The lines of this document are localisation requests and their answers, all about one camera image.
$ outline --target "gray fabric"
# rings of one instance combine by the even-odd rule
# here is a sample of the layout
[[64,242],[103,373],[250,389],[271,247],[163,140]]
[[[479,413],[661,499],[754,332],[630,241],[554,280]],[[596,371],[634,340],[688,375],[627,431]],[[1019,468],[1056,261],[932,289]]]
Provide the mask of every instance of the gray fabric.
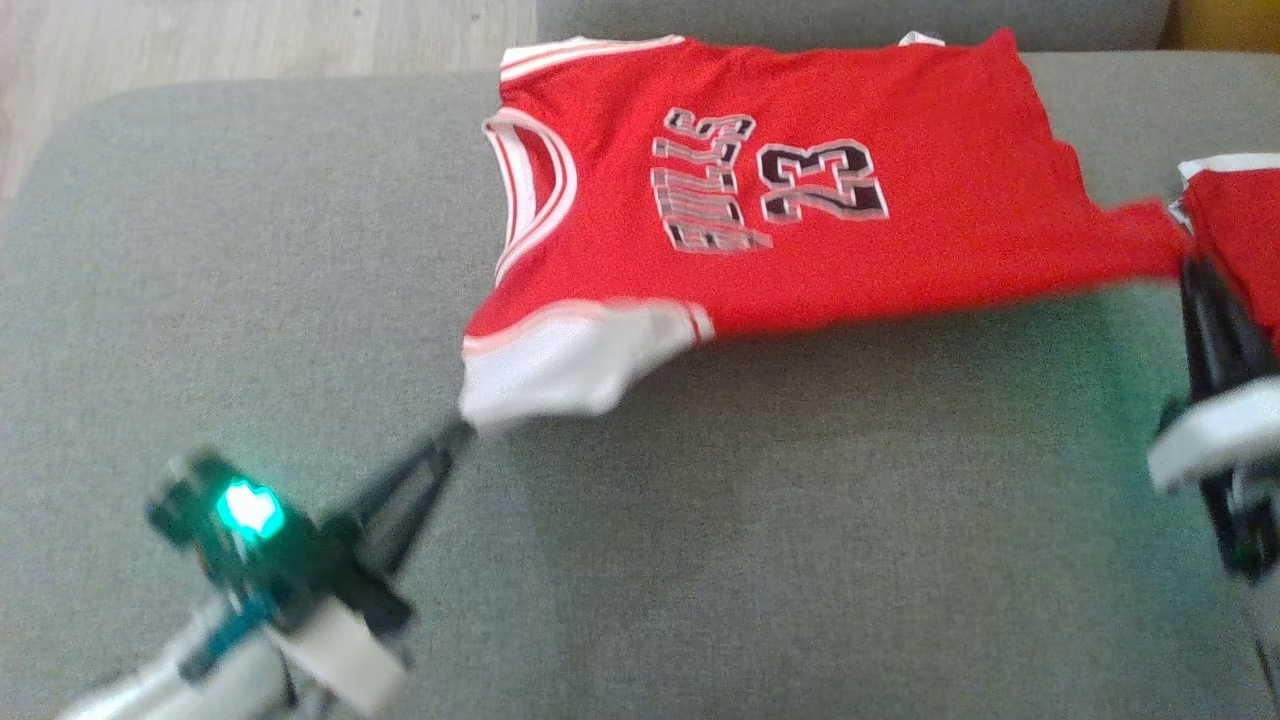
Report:
[[[1276,59],[1029,64],[1106,201],[1280,146]],[[495,82],[174,87],[51,141],[0,246],[8,716],[200,597],[140,512],[170,455],[319,509],[448,413],[504,227]],[[1143,475],[1180,355],[1174,293],[1128,288],[714,346],[488,438],[402,585],[390,716],[1262,717],[1203,512]]]
[[1023,50],[1152,49],[1169,0],[538,0],[538,37],[667,33],[778,50],[876,47],[908,31],[975,44],[1001,27]]

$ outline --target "bulls jersey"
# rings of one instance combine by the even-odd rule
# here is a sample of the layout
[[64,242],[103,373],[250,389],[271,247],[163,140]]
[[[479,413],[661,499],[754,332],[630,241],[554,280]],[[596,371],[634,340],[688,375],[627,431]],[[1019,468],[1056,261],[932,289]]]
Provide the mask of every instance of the bulls jersey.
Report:
[[509,214],[463,414],[599,413],[698,342],[1172,277],[1156,201],[1103,211],[1014,37],[781,54],[668,36],[509,50]]

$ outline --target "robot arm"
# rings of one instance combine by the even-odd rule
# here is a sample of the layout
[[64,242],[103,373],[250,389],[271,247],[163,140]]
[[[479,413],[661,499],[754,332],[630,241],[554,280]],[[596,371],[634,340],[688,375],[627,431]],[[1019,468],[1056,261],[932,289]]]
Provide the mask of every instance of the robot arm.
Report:
[[320,524],[214,454],[175,459],[175,482],[148,519],[170,543],[196,548],[223,596],[152,662],[60,720],[312,719],[335,701],[376,715],[406,676],[381,641],[412,612],[385,580],[471,436],[451,423]]
[[59,720],[265,720],[278,716],[293,696],[284,657],[257,632],[244,638],[200,683],[179,673],[182,662],[221,623],[229,606],[211,602],[196,612],[155,660],[93,691]]

